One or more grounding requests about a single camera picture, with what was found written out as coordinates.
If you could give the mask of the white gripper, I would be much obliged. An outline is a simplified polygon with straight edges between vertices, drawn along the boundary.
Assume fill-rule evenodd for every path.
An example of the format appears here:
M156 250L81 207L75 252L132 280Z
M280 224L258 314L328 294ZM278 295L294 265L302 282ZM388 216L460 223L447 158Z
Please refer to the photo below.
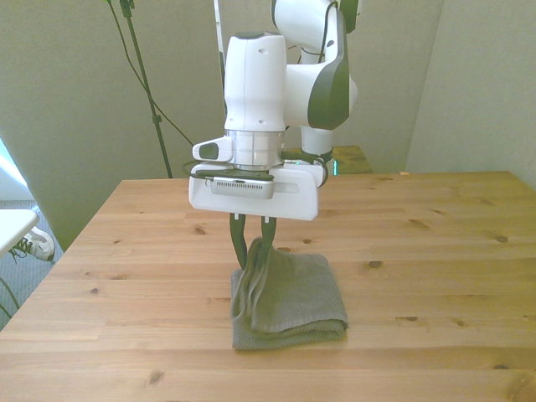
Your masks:
M188 196L196 209L232 213L229 231L240 268L247 264L245 214L261 218L257 265L262 268L276 235L276 218L312 220L317 216L317 188L323 180L320 165L284 163L269 172L230 170L227 163L205 162L193 169Z

